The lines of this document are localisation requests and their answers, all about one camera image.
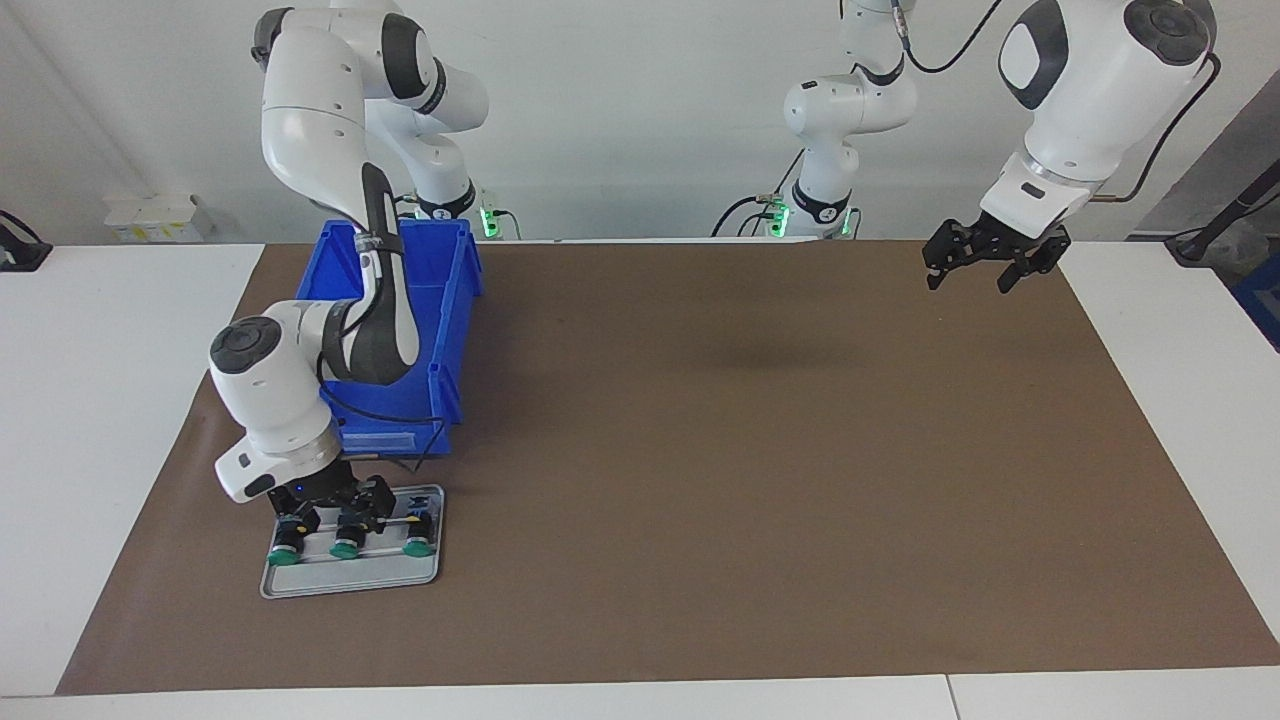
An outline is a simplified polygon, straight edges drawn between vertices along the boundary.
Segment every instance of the metal tray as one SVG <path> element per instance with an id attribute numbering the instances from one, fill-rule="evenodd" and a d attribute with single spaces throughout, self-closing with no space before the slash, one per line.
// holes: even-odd
<path id="1" fill-rule="evenodd" d="M 369 533 L 360 557 L 338 560 L 329 555 L 337 532 L 338 511 L 319 509 L 320 528 L 307 536 L 302 557 L 296 565 L 262 570 L 262 597 L 280 600 L 340 592 L 372 591 L 421 585 L 435 579 L 444 551 L 444 488 L 440 486 L 412 486 L 392 488 L 396 510 L 381 534 Z M 408 537 L 407 523 L 410 498 L 429 497 L 431 519 L 435 521 L 435 555 L 410 557 L 401 548 Z M 274 539 L 275 528 L 271 528 Z"/>

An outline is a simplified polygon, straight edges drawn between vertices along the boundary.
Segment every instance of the brown table surface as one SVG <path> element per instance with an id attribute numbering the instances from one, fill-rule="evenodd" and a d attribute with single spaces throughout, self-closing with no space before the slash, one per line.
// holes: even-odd
<path id="1" fill-rule="evenodd" d="M 268 247 L 241 315 L 296 287 Z M 425 587 L 265 601 L 207 379 L 60 693 L 1125 670 L 1280 648 L 1060 274 L 484 247 Z"/>

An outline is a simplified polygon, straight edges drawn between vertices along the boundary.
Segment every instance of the blue container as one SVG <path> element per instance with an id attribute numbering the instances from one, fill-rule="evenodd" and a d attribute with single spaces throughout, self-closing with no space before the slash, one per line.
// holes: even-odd
<path id="1" fill-rule="evenodd" d="M 1253 270 L 1244 282 L 1231 288 L 1231 295 L 1280 351 L 1280 255 Z"/>
<path id="2" fill-rule="evenodd" d="M 399 229 L 408 297 L 421 341 L 417 363 L 389 386 L 325 386 L 343 402 L 376 415 L 447 419 L 443 429 L 439 424 L 388 423 L 330 404 L 348 454 L 419 456 L 439 430 L 430 451 L 445 455 L 452 450 L 449 425 L 462 421 L 458 379 L 471 302 L 484 293 L 480 256 L 465 220 L 401 220 Z M 300 300 L 348 300 L 364 293 L 355 236 L 346 220 L 325 223 L 298 287 Z"/>

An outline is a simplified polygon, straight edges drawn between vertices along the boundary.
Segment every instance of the green cap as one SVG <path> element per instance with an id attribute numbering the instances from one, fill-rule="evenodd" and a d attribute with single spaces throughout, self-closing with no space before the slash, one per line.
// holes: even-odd
<path id="1" fill-rule="evenodd" d="M 338 560 L 355 560 L 360 555 L 360 548 L 348 542 L 335 542 L 329 548 L 329 555 Z"/>
<path id="2" fill-rule="evenodd" d="M 298 551 L 288 547 L 276 547 L 271 552 L 266 553 L 266 562 L 273 568 L 283 568 L 285 565 L 297 565 L 302 556 Z"/>
<path id="3" fill-rule="evenodd" d="M 435 546 L 426 541 L 408 541 L 404 543 L 404 555 L 410 557 L 430 557 L 435 555 Z"/>

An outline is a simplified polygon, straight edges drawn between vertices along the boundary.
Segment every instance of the white table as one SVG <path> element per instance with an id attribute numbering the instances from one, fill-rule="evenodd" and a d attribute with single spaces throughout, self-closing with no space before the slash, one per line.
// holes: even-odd
<path id="1" fill-rule="evenodd" d="M 232 319 L 260 251 L 61 247 L 33 275 L 0 275 L 0 521 L 22 536 L 56 511 L 82 529 L 38 553 L 0 555 L 0 696 L 10 697 L 0 717 L 325 716 L 351 707 L 530 720 L 1280 717 L 1276 667 L 38 697 L 54 691 L 74 651 L 186 418 L 209 341 Z M 1280 632 L 1280 356 L 1211 273 L 1178 268 L 1160 246 L 1078 243 L 1062 269 Z"/>

